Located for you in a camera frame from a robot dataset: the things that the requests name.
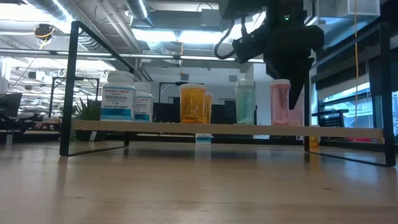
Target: bottle label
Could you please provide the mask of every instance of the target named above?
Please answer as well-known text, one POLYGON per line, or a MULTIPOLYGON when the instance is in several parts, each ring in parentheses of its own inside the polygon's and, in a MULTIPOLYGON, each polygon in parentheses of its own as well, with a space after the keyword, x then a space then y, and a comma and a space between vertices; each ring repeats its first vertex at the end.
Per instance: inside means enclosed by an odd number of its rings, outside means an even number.
POLYGON ((101 120, 128 120, 134 117, 136 90, 126 87, 104 87, 101 102, 101 120))
POLYGON ((137 96, 134 106, 134 120, 137 122, 152 122, 154 110, 154 98, 149 96, 137 96))

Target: black metal frame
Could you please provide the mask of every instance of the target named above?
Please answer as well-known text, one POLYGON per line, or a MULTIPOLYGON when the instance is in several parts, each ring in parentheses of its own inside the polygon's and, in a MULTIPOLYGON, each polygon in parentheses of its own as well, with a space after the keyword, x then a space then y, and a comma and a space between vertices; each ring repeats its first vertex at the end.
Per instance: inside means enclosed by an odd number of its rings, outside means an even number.
MULTIPOLYGON (((59 86, 59 84, 58 84, 58 85, 55 85, 55 81, 56 81, 57 79, 62 79, 62 81, 64 81, 66 78, 64 78, 64 77, 52 77, 51 95, 50 95, 50 106, 49 106, 49 118, 51 118, 51 113, 52 113, 52 103, 53 103, 53 100, 54 100, 54 89, 55 89, 56 87, 59 86)), ((96 81, 97 81, 97 86, 96 86, 96 89, 95 89, 95 101, 98 100, 98 92, 99 92, 99 89, 100 89, 100 79, 99 79, 99 78, 83 78, 83 77, 76 77, 75 80, 78 80, 78 81, 82 81, 82 80, 96 80, 96 81)))
POLYGON ((92 37, 97 43, 102 45, 109 53, 112 54, 113 57, 118 59, 121 63, 123 63, 128 69, 129 72, 134 73, 134 68, 125 61, 116 51, 114 51, 110 46, 108 46, 103 40, 101 40, 93 31, 91 31, 86 25, 84 25, 80 21, 73 21, 72 28, 70 31, 70 40, 69 40, 69 51, 68 51, 68 67, 67 67, 67 76, 66 76, 66 85, 65 85, 65 99, 64 99, 64 112, 62 119, 62 133, 61 133, 61 143, 60 143, 60 155, 61 156, 76 156, 81 154, 88 154, 93 152, 103 152, 112 149, 120 149, 127 148, 129 146, 129 133, 125 133, 124 145, 118 147, 109 147, 103 149, 94 149, 89 151, 81 151, 76 153, 69 153, 69 143, 70 143, 70 131, 72 128, 72 108, 73 108, 73 87, 75 86, 75 80, 82 80, 82 77, 76 77, 76 61, 77 61, 77 48, 78 48, 78 38, 79 38, 79 29, 86 32, 87 35, 92 37))
MULTIPOLYGON (((313 67, 320 66, 327 62, 329 59, 333 58, 334 56, 342 53, 344 50, 348 49, 349 47, 353 46, 355 43, 365 39, 366 37, 370 36, 375 32, 379 32, 380 38, 380 76, 381 76, 381 83, 382 83, 382 95, 381 102, 382 102, 382 127, 383 127, 383 135, 384 135, 384 145, 383 151, 385 155, 385 163, 377 163, 377 162, 369 162, 363 161, 358 159, 350 159, 343 156, 336 156, 333 154, 326 154, 326 153, 319 153, 319 152, 310 152, 307 150, 307 146, 305 146, 305 151, 311 154, 318 154, 321 156, 328 156, 334 157, 339 159, 344 159, 347 161, 354 161, 354 162, 361 162, 365 164, 371 164, 375 166, 385 166, 385 167, 392 167, 396 165, 396 155, 395 155, 395 145, 394 145, 394 132, 393 132, 393 123, 392 123, 392 87, 391 87, 391 68, 390 68, 390 61, 389 61, 389 54, 390 54, 390 26, 388 23, 380 23, 378 26, 373 27, 369 31, 359 35, 354 40, 348 42, 346 45, 342 46, 340 49, 336 50, 329 56, 325 57, 324 59, 317 62, 313 67)), ((324 77, 312 77, 312 82, 317 82, 324 77)), ((305 119, 307 119, 307 111, 309 110, 309 94, 307 91, 305 92, 305 119)))

